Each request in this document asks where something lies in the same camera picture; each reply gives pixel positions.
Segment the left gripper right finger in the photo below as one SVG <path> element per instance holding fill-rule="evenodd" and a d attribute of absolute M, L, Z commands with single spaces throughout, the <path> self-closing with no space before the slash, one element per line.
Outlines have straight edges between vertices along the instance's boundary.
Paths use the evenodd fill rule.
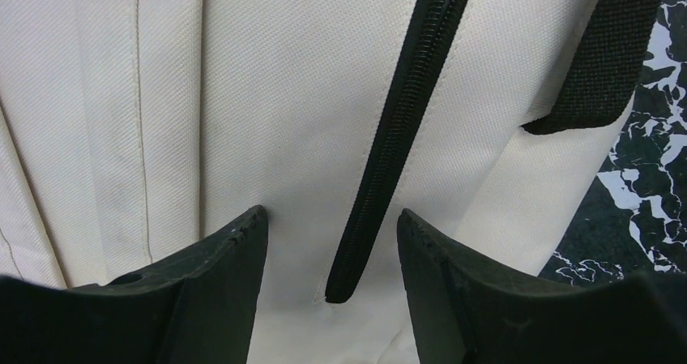
<path fill-rule="evenodd" d="M 422 363 L 683 363 L 686 277 L 579 288 L 499 263 L 403 210 L 397 240 Z"/>

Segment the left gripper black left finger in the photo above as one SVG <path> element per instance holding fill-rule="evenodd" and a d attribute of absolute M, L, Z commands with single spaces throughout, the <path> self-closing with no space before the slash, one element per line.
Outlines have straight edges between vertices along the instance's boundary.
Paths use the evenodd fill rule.
<path fill-rule="evenodd" d="M 1 279 L 4 363 L 244 363 L 267 257 L 262 206 L 107 285 Z"/>

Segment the beige canvas backpack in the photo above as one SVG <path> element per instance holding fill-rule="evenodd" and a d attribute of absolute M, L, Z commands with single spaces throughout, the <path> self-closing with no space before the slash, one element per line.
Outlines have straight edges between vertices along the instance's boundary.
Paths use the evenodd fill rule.
<path fill-rule="evenodd" d="M 661 0 L 1 0 L 1 279 L 107 285 L 267 211 L 244 363 L 422 363 L 397 222 L 540 278 Z"/>

